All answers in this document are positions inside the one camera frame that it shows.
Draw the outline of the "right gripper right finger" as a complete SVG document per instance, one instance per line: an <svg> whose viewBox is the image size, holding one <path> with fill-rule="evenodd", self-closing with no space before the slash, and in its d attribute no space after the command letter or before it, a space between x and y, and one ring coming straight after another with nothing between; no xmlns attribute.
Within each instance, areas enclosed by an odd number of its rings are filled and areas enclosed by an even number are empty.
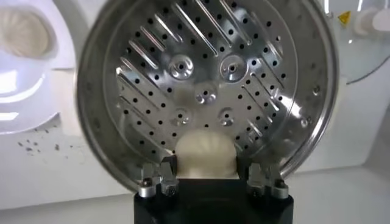
<svg viewBox="0 0 390 224"><path fill-rule="evenodd" d="M289 197L289 187L285 183L278 164L260 164L249 158L236 159L240 180L247 184L249 194L254 197L272 197L285 200Z"/></svg>

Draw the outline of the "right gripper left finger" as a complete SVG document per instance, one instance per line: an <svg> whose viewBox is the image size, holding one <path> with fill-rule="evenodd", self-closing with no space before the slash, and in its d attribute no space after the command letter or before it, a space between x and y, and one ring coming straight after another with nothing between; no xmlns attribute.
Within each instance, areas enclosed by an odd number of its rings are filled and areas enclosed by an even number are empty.
<svg viewBox="0 0 390 224"><path fill-rule="evenodd" d="M141 170L141 182L138 195L142 198L152 198L157 195L157 187L167 197L173 197L179 191L177 179L177 157L166 156L158 166L144 164Z"/></svg>

